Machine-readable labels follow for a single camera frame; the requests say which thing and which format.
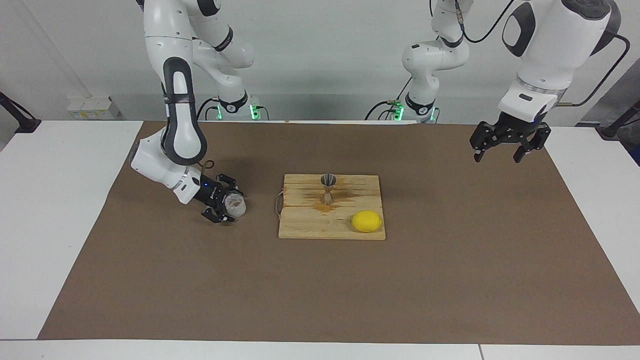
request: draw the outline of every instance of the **cutting board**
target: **cutting board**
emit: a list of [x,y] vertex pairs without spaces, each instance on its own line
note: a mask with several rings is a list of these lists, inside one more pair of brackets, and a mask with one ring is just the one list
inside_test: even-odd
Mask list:
[[[281,239],[384,240],[380,180],[376,175],[336,175],[333,203],[324,205],[322,174],[287,174],[284,177]],[[382,226],[373,233],[361,233],[351,226],[359,211],[375,211]]]

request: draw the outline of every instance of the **brown mat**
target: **brown mat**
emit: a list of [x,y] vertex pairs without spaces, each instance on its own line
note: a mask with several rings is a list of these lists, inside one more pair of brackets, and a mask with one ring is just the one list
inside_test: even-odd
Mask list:
[[[248,214],[212,224],[127,162],[40,339],[640,345],[544,151],[478,165],[469,126],[203,129]],[[283,175],[325,172],[380,176],[386,241],[278,239]]]

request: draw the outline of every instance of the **lemon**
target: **lemon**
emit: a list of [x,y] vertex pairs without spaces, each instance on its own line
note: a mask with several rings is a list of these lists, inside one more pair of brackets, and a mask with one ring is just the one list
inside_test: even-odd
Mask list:
[[375,211],[361,211],[351,218],[351,225],[361,233],[372,233],[382,225],[382,219]]

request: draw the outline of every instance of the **white table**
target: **white table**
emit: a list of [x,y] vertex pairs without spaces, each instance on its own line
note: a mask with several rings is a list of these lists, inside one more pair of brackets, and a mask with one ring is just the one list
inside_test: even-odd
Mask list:
[[[140,126],[47,121],[0,152],[0,339],[6,339],[0,359],[640,359],[640,347],[29,341],[38,336]],[[547,150],[640,309],[640,168],[619,143],[602,141],[593,129],[554,128]]]

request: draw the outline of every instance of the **blue object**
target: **blue object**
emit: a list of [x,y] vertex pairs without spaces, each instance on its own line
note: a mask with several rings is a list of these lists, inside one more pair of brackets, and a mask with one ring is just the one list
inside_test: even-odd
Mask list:
[[640,145],[636,146],[635,149],[631,150],[629,154],[636,161],[638,166],[640,166]]

